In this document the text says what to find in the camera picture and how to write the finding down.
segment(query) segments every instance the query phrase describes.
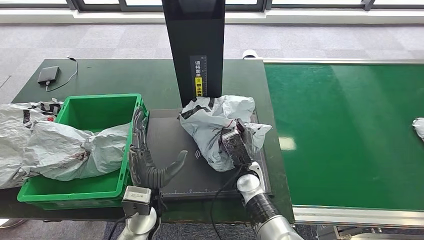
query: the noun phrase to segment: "green plastic crate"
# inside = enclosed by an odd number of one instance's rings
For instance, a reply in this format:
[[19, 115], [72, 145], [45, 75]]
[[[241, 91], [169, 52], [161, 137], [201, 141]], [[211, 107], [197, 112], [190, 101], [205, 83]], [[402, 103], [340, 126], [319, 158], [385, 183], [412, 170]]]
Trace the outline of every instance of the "green plastic crate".
[[93, 133], [130, 123], [120, 170], [103, 176], [58, 181], [44, 176], [27, 179], [17, 195], [25, 202], [44, 210], [119, 207], [129, 177], [128, 151], [132, 141], [133, 113], [138, 106], [149, 112], [140, 94], [70, 96], [56, 118], [56, 123]]

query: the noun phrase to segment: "gray plastic package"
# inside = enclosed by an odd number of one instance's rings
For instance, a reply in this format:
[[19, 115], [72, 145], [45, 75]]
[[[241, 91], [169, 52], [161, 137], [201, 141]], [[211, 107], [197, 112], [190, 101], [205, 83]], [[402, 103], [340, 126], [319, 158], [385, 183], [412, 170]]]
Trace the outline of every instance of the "gray plastic package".
[[32, 175], [22, 170], [24, 146], [34, 121], [54, 121], [63, 102], [0, 105], [0, 189], [22, 186]]
[[99, 133], [51, 121], [32, 126], [22, 169], [50, 179], [70, 181], [105, 175], [121, 168], [130, 124]]
[[233, 161], [226, 151], [221, 149], [219, 139], [222, 129], [232, 129], [236, 119], [241, 119], [251, 139], [245, 142], [250, 156], [263, 146], [265, 134], [272, 128], [270, 125], [251, 123], [255, 110], [255, 101], [251, 97], [224, 95], [218, 98], [197, 97], [182, 110], [179, 121], [190, 134], [207, 160], [207, 163], [218, 172], [234, 168]]

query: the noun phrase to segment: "white object on conveyor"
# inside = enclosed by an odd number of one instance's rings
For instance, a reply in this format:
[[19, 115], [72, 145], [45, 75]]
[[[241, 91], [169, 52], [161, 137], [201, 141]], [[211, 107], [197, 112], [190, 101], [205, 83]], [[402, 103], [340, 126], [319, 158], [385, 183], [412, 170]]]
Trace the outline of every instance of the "white object on conveyor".
[[417, 117], [412, 122], [416, 134], [424, 141], [424, 117]]

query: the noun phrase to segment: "black power bank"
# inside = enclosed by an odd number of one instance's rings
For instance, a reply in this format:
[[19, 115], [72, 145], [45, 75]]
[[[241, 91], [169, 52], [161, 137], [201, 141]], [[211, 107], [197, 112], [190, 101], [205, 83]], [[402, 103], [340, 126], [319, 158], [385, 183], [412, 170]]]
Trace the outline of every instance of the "black power bank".
[[41, 69], [37, 82], [39, 84], [46, 84], [46, 82], [49, 82], [49, 84], [51, 84], [52, 82], [56, 81], [58, 74], [59, 74], [58, 66], [45, 67]]

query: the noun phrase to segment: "yellow warning label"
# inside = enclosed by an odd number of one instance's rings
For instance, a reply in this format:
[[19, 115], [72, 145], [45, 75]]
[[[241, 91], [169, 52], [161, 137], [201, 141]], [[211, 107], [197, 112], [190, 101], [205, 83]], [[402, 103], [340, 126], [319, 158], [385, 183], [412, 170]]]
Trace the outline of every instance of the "yellow warning label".
[[194, 85], [195, 85], [195, 89], [196, 89], [196, 96], [197, 97], [203, 96], [202, 78], [201, 77], [195, 77], [194, 78]]

